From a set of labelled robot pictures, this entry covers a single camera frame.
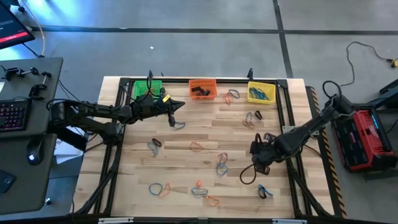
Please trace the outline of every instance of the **concrete floor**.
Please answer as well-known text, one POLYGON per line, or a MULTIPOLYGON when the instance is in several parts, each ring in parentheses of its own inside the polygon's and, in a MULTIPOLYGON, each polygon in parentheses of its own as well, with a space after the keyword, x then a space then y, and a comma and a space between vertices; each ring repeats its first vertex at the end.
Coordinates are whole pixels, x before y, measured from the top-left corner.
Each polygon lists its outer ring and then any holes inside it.
MULTIPOLYGON (((284 29, 398 30, 395 0, 279 0, 284 29)), ((267 29, 278 28, 273 0, 28 0, 42 25, 100 28, 267 29)), ((27 26, 28 14, 16 13, 27 26)), ((42 50, 39 32, 27 43, 42 50)), ((352 41, 373 45, 382 57, 398 57, 395 35, 286 35, 294 78, 304 78, 326 97, 322 83, 351 80, 345 48, 352 41)), ((96 101, 106 75, 287 77, 279 34, 199 34, 145 32, 46 32, 46 57, 63 57, 61 80, 77 97, 96 101)), ((367 102, 397 78, 393 70, 367 48, 353 45, 356 81, 343 88, 351 101, 367 102)), ((0 60, 33 58, 21 45, 0 50, 0 60)), ((61 90, 58 97, 64 98, 61 90)), ((386 129, 397 116, 383 118, 386 129)), ((398 178, 366 182, 341 166, 328 126, 338 178, 349 218, 397 223, 398 178)), ((398 128, 389 136, 396 136, 398 128)), ((68 213, 81 159, 55 166, 48 196, 53 205, 38 212, 0 216, 0 220, 68 213)))

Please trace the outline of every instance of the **gray desk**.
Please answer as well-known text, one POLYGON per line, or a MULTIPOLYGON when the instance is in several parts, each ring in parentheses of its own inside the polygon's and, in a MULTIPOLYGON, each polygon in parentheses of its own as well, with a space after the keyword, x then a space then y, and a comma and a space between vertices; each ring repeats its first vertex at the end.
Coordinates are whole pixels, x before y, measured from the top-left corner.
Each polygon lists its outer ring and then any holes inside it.
MULTIPOLYGON (((52 78, 46 81, 48 88, 40 92, 44 100, 48 101, 55 97, 62 62, 62 58, 37 58, 1 61, 0 65, 6 68, 18 67, 25 71, 35 67, 40 73, 50 72, 52 78)), ((43 76, 28 74, 25 78, 15 76, 10 82, 0 82, 5 83, 0 91, 0 100, 11 100, 16 96, 28 97, 31 87, 43 82, 43 76)), ((50 119, 50 113, 45 106, 44 102, 32 102, 25 131, 0 133, 0 169, 16 176, 11 188, 0 194, 0 214, 36 211, 44 205, 57 140, 56 134, 44 135, 50 119), (43 135, 44 159, 39 165, 31 166, 27 161, 26 146, 35 135, 43 135)))
MULTIPOLYGON (((0 65, 5 68, 17 67, 24 71, 29 71, 31 67, 38 69, 40 73, 50 72, 51 78, 45 82, 47 90, 40 91, 40 96, 44 97, 44 101, 52 100, 55 97, 57 90, 58 79, 61 73, 62 58, 37 58, 26 60, 8 60, 0 61, 0 65)), ((11 81, 0 80, 4 82, 4 86, 0 91, 0 100, 12 100, 16 96, 28 97, 30 89, 33 85, 41 84, 44 77, 42 75, 35 76, 28 74, 25 78, 12 77, 11 81)), ((31 135, 44 134, 47 130, 47 125, 50 119, 50 112, 45 108, 46 103, 43 101, 33 101, 32 109, 29 113, 29 121, 25 131, 14 131, 9 133, 1 133, 0 139, 9 137, 23 137, 31 135)))
POLYGON ((31 139, 0 142, 0 169, 17 177, 12 187, 0 194, 0 215, 36 211, 44 205, 57 135, 44 136, 44 159, 37 166, 31 166, 26 159, 26 145, 31 139))

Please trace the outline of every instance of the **computer screen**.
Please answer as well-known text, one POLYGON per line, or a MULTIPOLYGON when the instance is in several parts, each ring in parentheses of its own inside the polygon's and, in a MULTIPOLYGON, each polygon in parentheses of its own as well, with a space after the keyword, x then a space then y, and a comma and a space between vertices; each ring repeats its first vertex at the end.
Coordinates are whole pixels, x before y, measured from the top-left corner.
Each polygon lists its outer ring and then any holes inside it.
POLYGON ((0 49, 34 39, 35 37, 0 1, 0 49))

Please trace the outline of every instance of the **keyboard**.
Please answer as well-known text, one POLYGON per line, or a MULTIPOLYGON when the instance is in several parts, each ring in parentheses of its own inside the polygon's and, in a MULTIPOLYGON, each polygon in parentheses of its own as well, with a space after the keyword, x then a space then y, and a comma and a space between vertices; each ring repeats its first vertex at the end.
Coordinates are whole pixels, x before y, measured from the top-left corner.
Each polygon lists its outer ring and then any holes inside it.
POLYGON ((32 99, 0 100, 0 133, 23 131, 29 119, 32 99))

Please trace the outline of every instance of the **wooden table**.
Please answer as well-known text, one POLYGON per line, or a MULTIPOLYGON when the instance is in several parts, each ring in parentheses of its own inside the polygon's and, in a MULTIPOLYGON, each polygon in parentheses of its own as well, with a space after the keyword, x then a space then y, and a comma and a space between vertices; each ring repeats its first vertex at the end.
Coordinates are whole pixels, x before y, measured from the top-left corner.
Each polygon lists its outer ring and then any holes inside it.
MULTIPOLYGON (((120 77, 104 77, 98 103, 114 105, 120 77)), ((296 125, 310 120, 305 85, 302 79, 289 79, 289 92, 296 125)), ((188 83, 163 83, 163 87, 174 100, 185 101, 186 105, 175 113, 177 121, 186 122, 186 127, 174 130, 169 127, 167 116, 138 121, 129 125, 123 143, 112 216, 129 217, 222 217, 222 218, 292 218, 292 199, 285 162, 271 165, 268 176, 257 174, 256 181, 244 185, 239 181, 243 168, 251 164, 249 153, 254 135, 280 134, 276 105, 259 105, 247 102, 247 84, 218 84, 218 96, 210 101, 191 100, 188 83), (240 92, 240 99, 227 105, 223 95, 229 89, 240 92), (255 129, 242 125, 247 112, 261 111, 263 120, 253 118, 255 129), (147 143, 152 138, 162 142, 159 155, 153 157, 147 143), (192 141, 204 145, 205 149, 193 152, 192 141), (216 175, 216 156, 228 153, 228 173, 216 175), (220 199, 212 207, 205 198, 194 197, 192 187, 200 179, 209 195, 220 199), (171 193, 164 198, 153 196, 148 191, 152 183, 163 185, 169 182, 171 193), (274 194, 265 200, 259 198, 257 186, 262 184, 274 194)), ((98 144, 97 137, 88 147, 98 144)), ((307 145, 318 150, 315 140, 307 145)), ((74 201, 79 209, 93 193, 100 179, 105 146, 98 146, 84 156, 74 201)), ((303 166, 308 188, 326 211, 333 213, 330 193, 321 158, 309 149, 302 153, 303 166)), ((253 170, 249 169, 244 180, 250 181, 253 170)), ((302 194, 298 197, 303 211, 302 194)), ((104 191, 101 211, 106 203, 108 189, 104 191)))

